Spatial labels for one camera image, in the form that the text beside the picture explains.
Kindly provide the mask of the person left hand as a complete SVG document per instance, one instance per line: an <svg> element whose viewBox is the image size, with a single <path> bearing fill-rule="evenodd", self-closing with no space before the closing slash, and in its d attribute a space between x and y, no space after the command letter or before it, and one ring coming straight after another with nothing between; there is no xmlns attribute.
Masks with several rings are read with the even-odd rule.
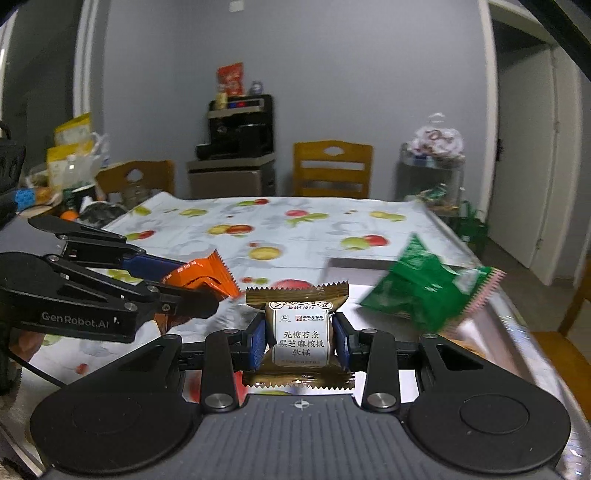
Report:
<svg viewBox="0 0 591 480"><path fill-rule="evenodd" d="M9 348L21 359L30 361L41 348L44 338L43 333L13 329Z"/></svg>

